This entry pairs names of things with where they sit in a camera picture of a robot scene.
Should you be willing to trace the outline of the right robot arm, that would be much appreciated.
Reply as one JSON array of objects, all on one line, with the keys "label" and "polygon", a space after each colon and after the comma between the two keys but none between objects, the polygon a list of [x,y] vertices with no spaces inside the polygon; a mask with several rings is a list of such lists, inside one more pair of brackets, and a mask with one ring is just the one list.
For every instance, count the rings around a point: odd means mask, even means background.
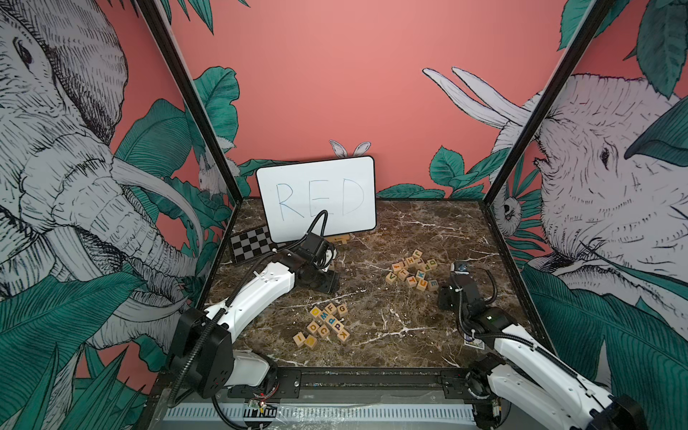
[{"label": "right robot arm", "polygon": [[438,292],[438,306],[453,312],[462,338],[490,350],[465,377],[469,395],[491,404],[475,411],[478,427],[501,426],[506,419],[502,405],[508,402],[547,429],[647,428],[637,401],[614,395],[573,370],[495,301],[495,296],[481,295],[462,261],[451,265],[448,283]]}]

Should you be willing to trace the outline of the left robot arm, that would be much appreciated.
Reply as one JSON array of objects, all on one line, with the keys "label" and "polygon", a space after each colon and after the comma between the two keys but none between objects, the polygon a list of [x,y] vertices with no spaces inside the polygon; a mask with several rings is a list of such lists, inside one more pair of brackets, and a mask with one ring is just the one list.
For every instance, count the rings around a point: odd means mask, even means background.
[{"label": "left robot arm", "polygon": [[234,342],[275,300],[295,287],[331,294],[339,275],[330,270],[337,251],[322,236],[303,240],[259,261],[231,297],[204,310],[192,308],[180,317],[166,368],[175,376],[168,406],[175,408],[190,394],[204,399],[234,386],[271,392],[275,365],[254,352],[234,351]]}]

